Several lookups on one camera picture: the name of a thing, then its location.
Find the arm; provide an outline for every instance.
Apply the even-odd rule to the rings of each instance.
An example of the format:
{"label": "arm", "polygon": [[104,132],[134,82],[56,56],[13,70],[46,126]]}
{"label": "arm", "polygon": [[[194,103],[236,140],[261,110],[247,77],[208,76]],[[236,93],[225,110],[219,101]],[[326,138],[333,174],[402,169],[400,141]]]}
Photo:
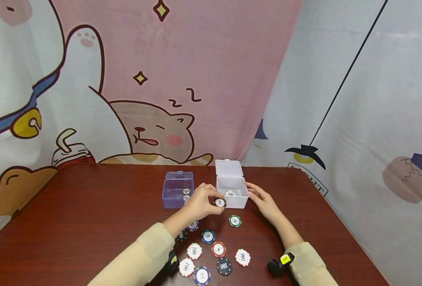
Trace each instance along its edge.
{"label": "arm", "polygon": [[88,286],[138,286],[150,282],[162,270],[174,239],[190,223],[223,208],[210,204],[208,197],[223,198],[214,186],[202,183],[190,201],[163,223],[156,223],[109,263]]}
{"label": "arm", "polygon": [[277,207],[271,195],[255,184],[246,183],[246,185],[250,199],[279,233],[285,253],[291,252],[295,256],[290,264],[290,270],[298,284],[300,286],[337,286],[319,254],[303,240]]}

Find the box lid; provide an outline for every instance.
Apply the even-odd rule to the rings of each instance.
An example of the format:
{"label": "box lid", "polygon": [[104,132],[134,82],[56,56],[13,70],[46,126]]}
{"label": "box lid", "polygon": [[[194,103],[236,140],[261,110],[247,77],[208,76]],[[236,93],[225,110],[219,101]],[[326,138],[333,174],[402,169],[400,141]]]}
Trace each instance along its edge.
{"label": "box lid", "polygon": [[242,177],[241,163],[237,160],[215,160],[216,175],[228,177]]}
{"label": "box lid", "polygon": [[193,172],[167,172],[165,176],[166,180],[186,180],[193,179]]}

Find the blue collar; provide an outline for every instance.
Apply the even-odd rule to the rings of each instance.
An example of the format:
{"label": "blue collar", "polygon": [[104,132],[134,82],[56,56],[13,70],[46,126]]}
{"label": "blue collar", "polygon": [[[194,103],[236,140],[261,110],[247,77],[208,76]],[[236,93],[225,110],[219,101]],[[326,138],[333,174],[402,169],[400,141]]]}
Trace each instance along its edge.
{"label": "blue collar", "polygon": [[31,93],[30,100],[24,107],[0,117],[0,133],[8,130],[19,117],[21,117],[28,110],[34,108],[36,106],[36,99],[45,91],[47,91],[52,85],[54,85],[59,75],[60,72],[57,71],[40,80],[36,85],[33,86],[33,92]]}

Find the backdrop fabric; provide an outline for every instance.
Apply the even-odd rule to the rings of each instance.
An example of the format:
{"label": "backdrop fabric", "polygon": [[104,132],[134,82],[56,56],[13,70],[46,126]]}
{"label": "backdrop fabric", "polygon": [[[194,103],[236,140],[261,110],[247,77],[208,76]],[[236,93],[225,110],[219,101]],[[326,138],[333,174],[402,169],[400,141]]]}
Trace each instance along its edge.
{"label": "backdrop fabric", "polygon": [[301,3],[0,0],[0,229],[71,163],[244,157]]}
{"label": "backdrop fabric", "polygon": [[391,285],[422,285],[422,1],[305,0],[243,165],[302,169]]}

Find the clear plastic box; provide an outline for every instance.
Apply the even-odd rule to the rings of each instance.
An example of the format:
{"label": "clear plastic box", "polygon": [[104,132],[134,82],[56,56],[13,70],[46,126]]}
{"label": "clear plastic box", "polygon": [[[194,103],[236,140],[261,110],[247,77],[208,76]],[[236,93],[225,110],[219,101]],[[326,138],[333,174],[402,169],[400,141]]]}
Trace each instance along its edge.
{"label": "clear plastic box", "polygon": [[[216,160],[216,189],[223,193],[227,201],[227,208],[243,209],[246,207],[249,193],[243,177],[241,163],[237,160]],[[236,195],[228,196],[225,192],[232,190]]]}
{"label": "clear plastic box", "polygon": [[194,189],[192,172],[167,172],[163,182],[163,208],[179,209],[183,207],[189,201]]}

